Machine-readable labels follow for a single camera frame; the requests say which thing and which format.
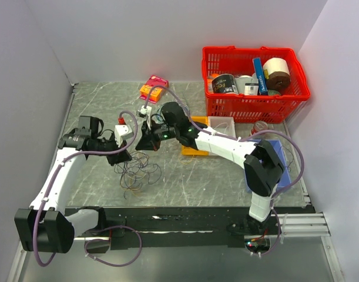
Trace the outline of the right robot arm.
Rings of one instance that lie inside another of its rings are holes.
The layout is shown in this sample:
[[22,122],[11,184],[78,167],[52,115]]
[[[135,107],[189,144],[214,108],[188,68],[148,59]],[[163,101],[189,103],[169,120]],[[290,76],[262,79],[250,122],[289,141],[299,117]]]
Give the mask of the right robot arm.
[[284,173],[284,165],[271,143],[241,142],[204,123],[194,122],[177,102],[165,104],[162,114],[163,123],[156,123],[151,107],[142,106],[138,111],[145,121],[136,150],[157,151],[162,141],[176,139],[182,146],[207,151],[239,165],[252,191],[247,225],[254,234],[264,232],[273,210],[273,195]]

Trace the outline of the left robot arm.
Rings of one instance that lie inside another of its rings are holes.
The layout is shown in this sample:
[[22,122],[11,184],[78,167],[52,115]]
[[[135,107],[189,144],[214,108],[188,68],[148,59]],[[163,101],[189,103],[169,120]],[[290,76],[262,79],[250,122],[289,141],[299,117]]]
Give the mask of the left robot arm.
[[104,156],[114,166],[131,160],[127,140],[133,129],[119,118],[110,138],[102,136],[103,120],[80,116],[78,126],[58,142],[55,162],[39,194],[14,221],[25,251],[67,253],[76,237],[91,232],[101,236],[108,227],[103,208],[88,206],[66,216],[72,186],[89,156]]

